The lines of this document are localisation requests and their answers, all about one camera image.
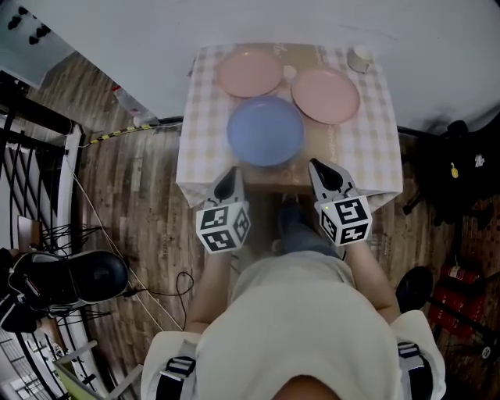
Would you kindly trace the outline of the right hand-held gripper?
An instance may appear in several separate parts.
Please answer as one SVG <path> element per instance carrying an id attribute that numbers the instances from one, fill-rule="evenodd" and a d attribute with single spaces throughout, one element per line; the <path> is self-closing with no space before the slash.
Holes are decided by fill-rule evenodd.
<path id="1" fill-rule="evenodd" d="M 372 227 L 372 214 L 365 195 L 358 194 L 351 174 L 338 164 L 309 160 L 309 177 L 313 194 L 318 201 L 315 209 L 319 225 L 337 247 L 365 241 Z M 348 196 L 354 190 L 355 197 L 332 201 Z"/>

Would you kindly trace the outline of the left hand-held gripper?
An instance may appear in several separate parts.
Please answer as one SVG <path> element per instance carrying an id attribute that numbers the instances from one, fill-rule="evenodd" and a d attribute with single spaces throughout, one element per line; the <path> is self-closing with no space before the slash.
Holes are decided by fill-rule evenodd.
<path id="1" fill-rule="evenodd" d="M 230 199 L 233 203 L 218 205 L 196 212 L 196 234 L 209 254 L 236 252 L 245 243 L 251 228 L 248 202 L 241 169 L 232 166 L 212 185 L 218 203 Z"/>

